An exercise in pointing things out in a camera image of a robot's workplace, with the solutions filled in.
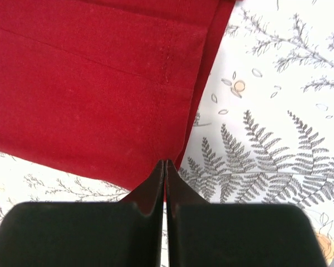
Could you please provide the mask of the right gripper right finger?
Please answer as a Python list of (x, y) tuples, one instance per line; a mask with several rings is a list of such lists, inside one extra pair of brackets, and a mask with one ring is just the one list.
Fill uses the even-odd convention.
[(325, 266), (310, 221), (289, 204), (212, 204), (165, 163), (170, 266)]

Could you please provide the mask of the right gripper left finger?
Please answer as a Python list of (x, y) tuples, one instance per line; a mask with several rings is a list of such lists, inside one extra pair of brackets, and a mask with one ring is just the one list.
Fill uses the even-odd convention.
[(159, 266), (165, 164), (118, 202), (23, 202), (0, 225), (0, 266)]

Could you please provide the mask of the red t shirt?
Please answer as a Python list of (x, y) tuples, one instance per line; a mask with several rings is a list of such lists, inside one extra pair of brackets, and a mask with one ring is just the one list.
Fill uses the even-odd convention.
[(234, 1), (0, 1), (0, 151), (133, 189), (181, 165)]

